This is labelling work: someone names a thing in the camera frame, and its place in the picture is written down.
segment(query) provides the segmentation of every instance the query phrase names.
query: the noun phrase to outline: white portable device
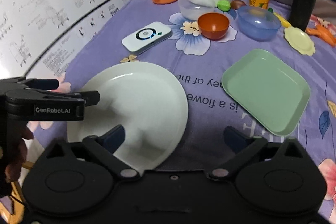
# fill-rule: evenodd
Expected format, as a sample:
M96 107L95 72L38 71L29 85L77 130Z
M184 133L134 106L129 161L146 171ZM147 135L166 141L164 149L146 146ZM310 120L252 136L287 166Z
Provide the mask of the white portable device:
M140 54L171 37L172 31L161 22L153 22L125 37L121 43L133 54Z

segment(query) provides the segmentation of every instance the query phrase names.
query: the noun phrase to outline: screw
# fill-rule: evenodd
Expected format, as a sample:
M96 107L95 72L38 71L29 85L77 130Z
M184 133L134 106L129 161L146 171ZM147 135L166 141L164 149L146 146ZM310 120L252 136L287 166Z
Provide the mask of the screw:
M177 176L177 175L172 175L172 176L170 176L170 179L171 180L178 180L180 177L179 176Z
M124 178L133 178L138 174L134 169L124 169L120 172L120 175Z
M218 178L223 178L226 177L229 174L229 171L223 168L218 168L218 169L214 169L212 170L211 174L214 177L218 177Z

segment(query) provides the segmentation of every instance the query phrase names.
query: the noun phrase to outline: blue bowl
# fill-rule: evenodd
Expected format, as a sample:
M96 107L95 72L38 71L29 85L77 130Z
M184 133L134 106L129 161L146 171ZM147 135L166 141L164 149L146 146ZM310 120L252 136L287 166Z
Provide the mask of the blue bowl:
M242 6L237 13L241 32L257 41L271 40L281 27L275 15L259 7Z

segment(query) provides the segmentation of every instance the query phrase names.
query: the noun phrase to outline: clear plastic bowl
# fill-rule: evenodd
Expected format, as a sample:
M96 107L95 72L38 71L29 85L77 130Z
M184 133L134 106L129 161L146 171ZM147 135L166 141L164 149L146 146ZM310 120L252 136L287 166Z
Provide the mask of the clear plastic bowl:
M243 6L237 13L241 32L257 41L271 40L281 27L275 15L259 7Z
M189 0L178 0L177 3L182 15L185 18L194 21L197 21L201 15L211 13L215 10L215 3L212 0L193 0L193 2Z

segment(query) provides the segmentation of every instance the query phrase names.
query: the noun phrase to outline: small yellow scalloped dish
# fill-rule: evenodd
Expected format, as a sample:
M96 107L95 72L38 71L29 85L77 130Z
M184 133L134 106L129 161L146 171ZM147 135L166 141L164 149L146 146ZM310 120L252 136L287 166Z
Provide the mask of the small yellow scalloped dish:
M313 40L299 28L286 28L285 39L293 49L297 50L302 55L312 56L316 51Z

